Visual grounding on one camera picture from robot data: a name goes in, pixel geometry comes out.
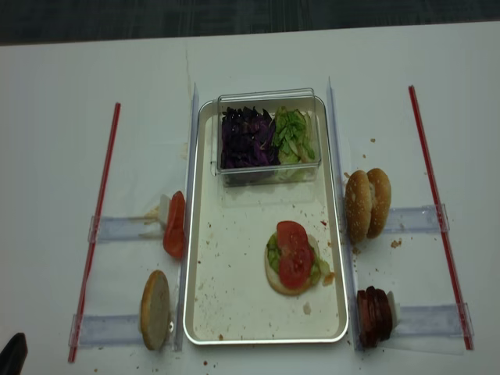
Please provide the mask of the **upper tomato slice on bun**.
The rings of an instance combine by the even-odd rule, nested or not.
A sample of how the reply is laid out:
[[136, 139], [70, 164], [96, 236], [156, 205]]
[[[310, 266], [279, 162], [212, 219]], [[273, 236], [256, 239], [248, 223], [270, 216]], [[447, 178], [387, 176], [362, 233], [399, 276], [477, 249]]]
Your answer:
[[308, 244], [308, 236], [304, 227], [295, 221], [285, 220], [277, 224], [277, 247], [281, 255], [304, 248]]

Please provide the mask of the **tomato slice on bun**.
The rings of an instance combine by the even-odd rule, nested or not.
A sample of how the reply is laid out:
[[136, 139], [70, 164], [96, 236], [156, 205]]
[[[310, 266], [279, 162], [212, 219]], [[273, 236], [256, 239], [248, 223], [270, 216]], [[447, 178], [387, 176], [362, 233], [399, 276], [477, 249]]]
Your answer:
[[279, 262], [280, 282], [290, 289], [302, 287], [311, 273], [313, 251], [308, 245], [301, 245], [282, 255]]
[[304, 248], [308, 244], [308, 236], [304, 227], [295, 221], [285, 220], [277, 224], [277, 247], [281, 255]]

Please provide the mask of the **shredded green lettuce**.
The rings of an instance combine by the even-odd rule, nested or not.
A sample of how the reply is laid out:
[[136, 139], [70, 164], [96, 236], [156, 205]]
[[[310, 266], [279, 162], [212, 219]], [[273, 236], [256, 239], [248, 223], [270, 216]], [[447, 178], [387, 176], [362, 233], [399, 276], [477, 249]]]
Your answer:
[[281, 106], [275, 113], [276, 125], [272, 145], [278, 149], [281, 164], [312, 163], [316, 158], [313, 149], [313, 127], [308, 113]]

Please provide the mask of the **lower tomato slice on bun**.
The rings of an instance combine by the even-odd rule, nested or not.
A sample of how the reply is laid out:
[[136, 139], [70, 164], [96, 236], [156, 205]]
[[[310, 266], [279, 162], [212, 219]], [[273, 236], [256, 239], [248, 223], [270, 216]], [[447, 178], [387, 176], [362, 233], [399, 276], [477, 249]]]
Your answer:
[[290, 289], [302, 287], [311, 273], [313, 251], [308, 245], [301, 245], [282, 255], [279, 262], [280, 282]]

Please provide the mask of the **standing tomato slices left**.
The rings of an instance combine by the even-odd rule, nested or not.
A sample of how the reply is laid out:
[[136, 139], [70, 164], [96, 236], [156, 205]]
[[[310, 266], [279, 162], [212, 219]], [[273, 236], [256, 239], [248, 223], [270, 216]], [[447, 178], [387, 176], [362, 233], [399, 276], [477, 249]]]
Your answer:
[[170, 200], [166, 229], [162, 240], [164, 250], [175, 259], [181, 259], [184, 250], [185, 199], [177, 191]]

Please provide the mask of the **lettuce on bun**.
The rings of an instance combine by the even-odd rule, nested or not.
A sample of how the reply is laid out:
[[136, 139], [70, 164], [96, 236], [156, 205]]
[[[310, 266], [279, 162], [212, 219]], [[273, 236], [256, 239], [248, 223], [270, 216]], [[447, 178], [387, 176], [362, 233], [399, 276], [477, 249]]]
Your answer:
[[312, 256], [312, 268], [310, 270], [308, 278], [300, 287], [288, 287], [286, 286], [279, 276], [279, 261], [280, 261], [280, 251], [276, 246], [277, 234], [274, 233], [268, 243], [266, 244], [265, 250], [265, 269], [266, 277], [270, 283], [270, 286], [278, 293], [284, 295], [300, 295], [309, 288], [312, 288], [321, 280], [323, 286], [326, 287], [334, 282], [335, 273], [330, 270], [329, 264], [323, 260], [320, 256], [319, 245], [317, 240], [311, 235], [308, 235], [309, 247], [311, 248], [314, 255]]

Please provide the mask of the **stack of meat patties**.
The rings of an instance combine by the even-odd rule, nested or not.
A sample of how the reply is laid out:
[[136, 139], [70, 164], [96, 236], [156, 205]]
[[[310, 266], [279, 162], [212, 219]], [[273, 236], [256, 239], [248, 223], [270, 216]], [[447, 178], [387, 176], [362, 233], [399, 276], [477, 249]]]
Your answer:
[[375, 348], [390, 338], [391, 310], [387, 293], [374, 286], [357, 291], [359, 340], [363, 348]]

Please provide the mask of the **shredded purple cabbage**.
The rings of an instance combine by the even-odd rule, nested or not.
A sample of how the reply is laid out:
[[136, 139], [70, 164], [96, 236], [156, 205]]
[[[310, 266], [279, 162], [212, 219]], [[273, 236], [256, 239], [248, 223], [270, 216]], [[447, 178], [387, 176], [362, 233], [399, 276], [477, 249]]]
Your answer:
[[280, 165], [273, 144], [276, 125], [264, 109], [227, 107], [223, 112], [221, 168], [252, 168]]

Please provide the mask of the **clear plastic salad container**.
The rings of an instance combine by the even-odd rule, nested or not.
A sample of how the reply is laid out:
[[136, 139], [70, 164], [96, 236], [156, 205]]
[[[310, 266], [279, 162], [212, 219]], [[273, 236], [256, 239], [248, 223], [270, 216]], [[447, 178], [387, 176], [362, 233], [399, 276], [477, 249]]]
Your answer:
[[[262, 112], [264, 109], [274, 120], [276, 111], [285, 106], [288, 110], [298, 109], [308, 113], [312, 123], [312, 147], [316, 158], [309, 163], [280, 164], [252, 168], [222, 169], [222, 118], [227, 107], [242, 109], [249, 107]], [[316, 115], [316, 96], [311, 88], [288, 89], [279, 91], [262, 91], [244, 94], [221, 95], [214, 103], [214, 119], [212, 122], [211, 169], [214, 175], [221, 177], [228, 187], [239, 187], [251, 184], [280, 184], [312, 180], [321, 164], [320, 134]]]

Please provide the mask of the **cream metal tray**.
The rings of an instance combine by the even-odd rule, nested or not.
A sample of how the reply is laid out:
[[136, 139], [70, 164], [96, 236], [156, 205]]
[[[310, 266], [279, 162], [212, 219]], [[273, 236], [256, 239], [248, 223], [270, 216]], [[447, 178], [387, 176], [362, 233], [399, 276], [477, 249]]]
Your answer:
[[[197, 345], [333, 343], [348, 329], [327, 111], [316, 101], [321, 164], [310, 182], [225, 187], [211, 171], [214, 103], [198, 112], [184, 331]], [[335, 273], [297, 296], [273, 290], [265, 247], [282, 220], [300, 223]]]

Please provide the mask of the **white holder block left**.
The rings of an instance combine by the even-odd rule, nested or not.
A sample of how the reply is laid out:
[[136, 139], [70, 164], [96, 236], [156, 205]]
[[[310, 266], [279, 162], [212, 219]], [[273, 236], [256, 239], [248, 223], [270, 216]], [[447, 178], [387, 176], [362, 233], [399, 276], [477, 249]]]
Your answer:
[[167, 195], [161, 195], [158, 208], [158, 220], [163, 227], [167, 225], [169, 210], [170, 197]]

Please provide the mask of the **bottom bun on tray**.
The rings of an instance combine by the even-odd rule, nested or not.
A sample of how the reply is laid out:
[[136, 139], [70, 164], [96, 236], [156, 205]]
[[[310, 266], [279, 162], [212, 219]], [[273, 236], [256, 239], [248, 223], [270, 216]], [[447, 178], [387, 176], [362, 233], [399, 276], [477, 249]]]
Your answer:
[[316, 239], [309, 234], [308, 235], [309, 247], [312, 249], [314, 255], [314, 260], [312, 263], [311, 273], [305, 284], [298, 289], [290, 289], [285, 287], [279, 278], [278, 266], [280, 260], [280, 250], [277, 247], [277, 232], [274, 232], [267, 244], [264, 255], [264, 266], [266, 271], [266, 278], [273, 290], [282, 294], [296, 296], [304, 293], [308, 289], [314, 287], [322, 277], [320, 263], [323, 261], [319, 254], [318, 244]]

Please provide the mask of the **sesame bun front right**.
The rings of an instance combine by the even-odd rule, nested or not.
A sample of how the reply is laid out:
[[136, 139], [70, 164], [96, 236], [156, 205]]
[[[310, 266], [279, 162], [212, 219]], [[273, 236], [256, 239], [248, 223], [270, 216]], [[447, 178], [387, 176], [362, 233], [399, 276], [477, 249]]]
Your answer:
[[362, 241], [370, 228], [372, 194], [367, 173], [355, 171], [345, 187], [345, 215], [348, 235], [353, 244]]

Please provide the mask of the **sesame bun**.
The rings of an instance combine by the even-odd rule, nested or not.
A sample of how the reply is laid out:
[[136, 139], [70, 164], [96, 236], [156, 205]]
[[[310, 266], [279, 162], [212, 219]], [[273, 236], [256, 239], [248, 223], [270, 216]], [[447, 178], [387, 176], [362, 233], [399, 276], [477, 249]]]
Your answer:
[[372, 197], [372, 211], [367, 237], [376, 238], [384, 230], [388, 219], [391, 206], [391, 182], [388, 175], [379, 168], [371, 169], [367, 176]]
[[345, 187], [345, 215], [348, 235], [353, 244], [362, 241], [370, 228], [372, 194], [367, 173], [355, 171]]

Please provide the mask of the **sesame bun back right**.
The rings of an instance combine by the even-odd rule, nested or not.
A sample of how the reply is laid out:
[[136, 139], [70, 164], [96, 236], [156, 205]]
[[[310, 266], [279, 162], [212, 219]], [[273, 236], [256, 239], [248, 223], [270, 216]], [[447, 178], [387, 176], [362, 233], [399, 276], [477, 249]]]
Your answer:
[[391, 206], [391, 182], [388, 175], [379, 168], [371, 169], [367, 176], [372, 197], [372, 211], [367, 237], [376, 238], [384, 230], [388, 219]]

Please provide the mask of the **standing bun half left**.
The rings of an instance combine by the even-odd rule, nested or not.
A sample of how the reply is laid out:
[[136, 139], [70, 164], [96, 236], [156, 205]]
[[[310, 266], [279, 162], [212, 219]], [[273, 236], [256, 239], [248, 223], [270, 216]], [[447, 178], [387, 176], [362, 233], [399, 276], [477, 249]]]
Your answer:
[[141, 298], [140, 330], [148, 350], [160, 350], [169, 333], [170, 288], [166, 275], [154, 270]]

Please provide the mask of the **left red strip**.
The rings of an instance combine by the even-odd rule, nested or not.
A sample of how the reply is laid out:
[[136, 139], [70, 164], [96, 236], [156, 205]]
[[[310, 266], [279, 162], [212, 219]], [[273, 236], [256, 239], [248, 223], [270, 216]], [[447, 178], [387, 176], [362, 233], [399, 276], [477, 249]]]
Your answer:
[[89, 278], [89, 275], [91, 272], [91, 266], [92, 266], [93, 257], [94, 257], [94, 253], [95, 253], [96, 235], [98, 232], [98, 227], [99, 227], [100, 219], [101, 219], [101, 215], [102, 215], [102, 207], [103, 207], [104, 200], [105, 200], [105, 190], [106, 190], [106, 185], [107, 185], [107, 181], [109, 178], [109, 169], [110, 169], [110, 165], [111, 165], [111, 160], [113, 157], [113, 149], [114, 149], [116, 133], [117, 133], [118, 123], [119, 123], [119, 118], [120, 118], [120, 110], [121, 110], [121, 104], [119, 102], [117, 102], [115, 104], [113, 117], [112, 117], [112, 125], [110, 128], [109, 140], [108, 140], [107, 150], [106, 150], [106, 154], [105, 154], [105, 161], [104, 161], [104, 166], [102, 169], [102, 178], [101, 178], [100, 187], [99, 187], [99, 191], [98, 191], [98, 200], [97, 200], [96, 207], [95, 207], [95, 213], [91, 219], [91, 224], [90, 224], [90, 228], [89, 228], [90, 239], [88, 240], [87, 257], [86, 257], [86, 263], [85, 263], [85, 267], [84, 267], [83, 278], [82, 278], [82, 282], [81, 282], [80, 296], [79, 296], [77, 311], [76, 311], [73, 325], [72, 325], [72, 333], [70, 334], [70, 345], [69, 345], [70, 351], [69, 351], [69, 355], [68, 355], [68, 359], [67, 359], [68, 363], [74, 363], [76, 356], [77, 356], [77, 345], [78, 345], [78, 340], [80, 337], [80, 327], [81, 327], [81, 323], [82, 323], [83, 315], [84, 315], [87, 283], [88, 283], [88, 278]]

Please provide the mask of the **red strip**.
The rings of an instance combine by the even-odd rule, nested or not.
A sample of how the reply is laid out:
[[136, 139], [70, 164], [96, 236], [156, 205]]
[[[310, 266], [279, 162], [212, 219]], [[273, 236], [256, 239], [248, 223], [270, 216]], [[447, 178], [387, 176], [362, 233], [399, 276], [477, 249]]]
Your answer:
[[456, 271], [455, 261], [452, 253], [452, 245], [450, 242], [450, 238], [448, 235], [449, 229], [447, 229], [446, 224], [448, 222], [448, 218], [445, 214], [445, 206], [441, 203], [441, 197], [438, 191], [437, 181], [434, 175], [434, 168], [432, 165], [430, 150], [427, 144], [427, 138], [425, 134], [425, 130], [423, 127], [422, 116], [420, 113], [420, 107], [418, 103], [418, 99], [416, 96], [416, 89], [413, 85], [408, 87], [410, 102], [412, 105], [412, 111], [415, 118], [416, 129], [419, 135], [420, 145], [423, 152], [423, 159], [425, 162], [427, 176], [430, 183], [430, 190], [434, 200], [434, 205], [437, 213], [437, 222], [440, 226], [441, 230], [441, 239], [444, 246], [445, 258], [448, 266], [448, 273], [452, 283], [452, 290], [455, 298], [455, 303], [457, 305], [458, 313], [459, 313], [459, 322], [461, 324], [463, 340], [465, 349], [467, 351], [474, 350], [473, 345], [473, 333], [471, 324], [468, 321], [468, 315], [466, 311], [466, 303], [463, 299], [463, 294], [461, 291], [459, 276]]
[[97, 200], [96, 207], [95, 207], [95, 213], [91, 219], [91, 224], [90, 224], [90, 228], [89, 228], [90, 239], [88, 240], [87, 257], [86, 257], [86, 263], [85, 263], [85, 267], [84, 267], [83, 278], [82, 278], [82, 282], [81, 282], [80, 296], [79, 296], [77, 311], [76, 311], [73, 325], [72, 325], [72, 333], [70, 334], [70, 345], [69, 345], [70, 351], [69, 351], [69, 355], [68, 355], [68, 359], [67, 359], [68, 363], [74, 363], [76, 356], [77, 356], [77, 345], [78, 345], [78, 340], [80, 337], [80, 327], [81, 327], [81, 323], [82, 323], [83, 315], [84, 315], [87, 283], [88, 283], [88, 278], [89, 278], [89, 275], [91, 272], [91, 266], [92, 266], [93, 257], [94, 257], [94, 253], [95, 253], [96, 235], [98, 232], [98, 227], [99, 227], [100, 219], [101, 219], [101, 215], [102, 215], [102, 207], [103, 207], [104, 200], [105, 200], [105, 190], [106, 190], [106, 185], [107, 185], [107, 181], [109, 178], [109, 169], [110, 169], [110, 165], [111, 165], [111, 160], [113, 157], [113, 149], [114, 149], [116, 133], [117, 133], [118, 123], [119, 123], [119, 118], [120, 118], [120, 110], [121, 110], [121, 104], [119, 102], [117, 102], [115, 104], [113, 117], [112, 117], [112, 125], [110, 128], [109, 140], [108, 140], [107, 150], [106, 150], [106, 154], [105, 154], [105, 161], [104, 161], [104, 166], [102, 169], [102, 178], [101, 178], [100, 187], [99, 187], [99, 191], [98, 191], [98, 200]]

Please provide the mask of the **right red strip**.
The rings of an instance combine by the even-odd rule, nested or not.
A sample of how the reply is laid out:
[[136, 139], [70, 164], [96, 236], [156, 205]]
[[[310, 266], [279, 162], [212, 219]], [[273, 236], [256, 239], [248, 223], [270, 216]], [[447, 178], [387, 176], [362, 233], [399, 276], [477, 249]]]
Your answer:
[[452, 283], [452, 290], [455, 298], [455, 303], [457, 305], [458, 313], [459, 313], [459, 322], [461, 324], [463, 340], [465, 349], [467, 351], [474, 350], [473, 345], [473, 333], [471, 324], [468, 321], [468, 315], [466, 311], [466, 303], [463, 299], [463, 294], [461, 291], [459, 276], [456, 271], [455, 261], [452, 253], [452, 245], [450, 242], [450, 238], [448, 235], [449, 229], [447, 229], [446, 224], [448, 222], [448, 218], [445, 214], [445, 206], [441, 203], [441, 197], [438, 191], [437, 181], [434, 175], [434, 168], [432, 165], [430, 150], [427, 144], [427, 138], [425, 134], [425, 130], [423, 127], [422, 116], [420, 113], [420, 107], [418, 103], [418, 99], [416, 96], [416, 89], [413, 85], [408, 87], [410, 102], [412, 105], [412, 111], [415, 118], [416, 129], [419, 135], [420, 145], [423, 152], [423, 159], [425, 162], [427, 176], [430, 183], [430, 190], [434, 200], [434, 205], [437, 213], [437, 222], [440, 226], [441, 230], [441, 239], [444, 246], [445, 258], [448, 266], [448, 273]]

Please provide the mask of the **black object bottom left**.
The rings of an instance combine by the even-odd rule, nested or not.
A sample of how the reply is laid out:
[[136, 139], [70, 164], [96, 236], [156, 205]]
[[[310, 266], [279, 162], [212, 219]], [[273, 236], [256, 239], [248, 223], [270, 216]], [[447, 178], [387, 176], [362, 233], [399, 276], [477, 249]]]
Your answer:
[[12, 336], [0, 355], [1, 375], [20, 375], [28, 348], [25, 333], [17, 333]]

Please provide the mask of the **left clear vertical rail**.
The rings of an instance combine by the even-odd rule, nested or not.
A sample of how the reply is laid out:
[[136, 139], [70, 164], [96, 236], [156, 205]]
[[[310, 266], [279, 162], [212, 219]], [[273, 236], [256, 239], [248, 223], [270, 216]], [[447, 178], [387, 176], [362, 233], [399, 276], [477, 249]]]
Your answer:
[[173, 350], [181, 352], [184, 340], [183, 317], [186, 304], [186, 290], [188, 285], [188, 258], [189, 258], [189, 241], [191, 233], [191, 214], [192, 202], [194, 194], [194, 179], [195, 179], [195, 159], [198, 142], [198, 111], [199, 111], [199, 95], [197, 84], [194, 84], [193, 95], [191, 100], [191, 127], [189, 140], [187, 143], [187, 174], [186, 174], [186, 191], [185, 191], [185, 211], [184, 211], [184, 254], [181, 260], [180, 276], [179, 276], [179, 298], [177, 303], [176, 327], [173, 340]]

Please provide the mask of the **upper left clear rail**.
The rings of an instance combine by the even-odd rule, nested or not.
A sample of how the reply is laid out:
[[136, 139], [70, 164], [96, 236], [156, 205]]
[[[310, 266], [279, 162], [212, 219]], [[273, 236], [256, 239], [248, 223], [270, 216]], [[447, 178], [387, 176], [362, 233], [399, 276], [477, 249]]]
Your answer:
[[155, 217], [93, 216], [88, 242], [161, 240], [163, 228]]

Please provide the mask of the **upper right clear rail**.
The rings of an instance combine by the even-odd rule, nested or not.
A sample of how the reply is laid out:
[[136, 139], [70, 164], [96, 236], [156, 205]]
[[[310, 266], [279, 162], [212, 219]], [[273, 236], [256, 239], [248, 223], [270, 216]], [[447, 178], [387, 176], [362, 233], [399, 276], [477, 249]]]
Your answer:
[[447, 233], [448, 217], [445, 205], [391, 208], [383, 234]]

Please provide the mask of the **lower left clear rail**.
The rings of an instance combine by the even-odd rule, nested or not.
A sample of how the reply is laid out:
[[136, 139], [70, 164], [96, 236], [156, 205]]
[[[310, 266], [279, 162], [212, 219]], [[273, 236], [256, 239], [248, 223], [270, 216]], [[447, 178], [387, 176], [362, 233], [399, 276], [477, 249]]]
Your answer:
[[69, 346], [105, 347], [141, 345], [138, 314], [117, 316], [73, 316]]

